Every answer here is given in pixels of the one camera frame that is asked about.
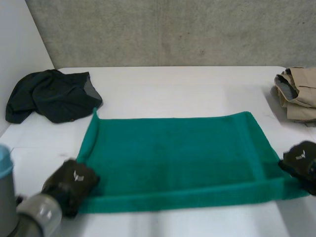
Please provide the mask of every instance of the gray concrete wall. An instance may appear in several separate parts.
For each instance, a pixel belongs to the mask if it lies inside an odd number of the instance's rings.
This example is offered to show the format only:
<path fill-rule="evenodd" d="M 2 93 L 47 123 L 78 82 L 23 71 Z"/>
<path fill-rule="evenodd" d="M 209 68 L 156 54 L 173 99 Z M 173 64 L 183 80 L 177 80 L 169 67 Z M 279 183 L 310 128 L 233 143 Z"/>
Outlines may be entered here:
<path fill-rule="evenodd" d="M 314 0 L 26 0 L 56 68 L 316 65 Z"/>

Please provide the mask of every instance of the black cloth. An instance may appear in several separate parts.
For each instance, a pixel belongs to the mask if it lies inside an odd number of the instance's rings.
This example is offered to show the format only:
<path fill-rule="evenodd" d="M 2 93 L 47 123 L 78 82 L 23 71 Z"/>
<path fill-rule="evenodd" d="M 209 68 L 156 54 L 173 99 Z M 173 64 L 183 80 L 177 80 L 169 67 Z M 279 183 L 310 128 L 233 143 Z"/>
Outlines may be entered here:
<path fill-rule="evenodd" d="M 58 70 L 32 73 L 15 86 L 5 111 L 5 119 L 21 123 L 33 111 L 54 123 L 86 117 L 102 105 L 89 72 L 63 74 Z"/>

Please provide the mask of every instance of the light blue cap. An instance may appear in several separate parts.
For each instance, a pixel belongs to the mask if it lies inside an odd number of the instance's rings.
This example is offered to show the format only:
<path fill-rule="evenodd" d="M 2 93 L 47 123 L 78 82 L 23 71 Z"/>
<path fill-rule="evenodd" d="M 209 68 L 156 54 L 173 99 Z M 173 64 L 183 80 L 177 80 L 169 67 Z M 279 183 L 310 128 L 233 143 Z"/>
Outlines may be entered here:
<path fill-rule="evenodd" d="M 13 163 L 10 158 L 9 148 L 0 144 L 0 179 L 11 173 Z"/>

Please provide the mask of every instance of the white wall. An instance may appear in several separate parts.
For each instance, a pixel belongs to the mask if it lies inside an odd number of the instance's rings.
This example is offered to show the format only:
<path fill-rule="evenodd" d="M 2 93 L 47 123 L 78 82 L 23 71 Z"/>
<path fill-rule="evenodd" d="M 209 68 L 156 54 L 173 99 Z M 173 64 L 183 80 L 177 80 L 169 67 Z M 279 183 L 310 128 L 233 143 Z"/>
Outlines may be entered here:
<path fill-rule="evenodd" d="M 24 0 L 0 0 L 0 136 L 9 126 L 5 107 L 16 83 L 29 73 L 53 69 Z"/>

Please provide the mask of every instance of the concrete wall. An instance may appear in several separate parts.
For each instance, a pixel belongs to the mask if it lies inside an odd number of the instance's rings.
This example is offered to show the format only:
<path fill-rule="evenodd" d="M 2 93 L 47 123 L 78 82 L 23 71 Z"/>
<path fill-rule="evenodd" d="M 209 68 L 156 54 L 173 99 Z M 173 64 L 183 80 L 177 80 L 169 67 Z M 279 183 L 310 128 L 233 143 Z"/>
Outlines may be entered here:
<path fill-rule="evenodd" d="M 27 0 L 56 68 L 316 65 L 314 0 Z"/>
<path fill-rule="evenodd" d="M 27 74 L 53 69 L 24 0 L 0 0 L 0 136 L 8 127 L 5 108 L 16 83 Z"/>

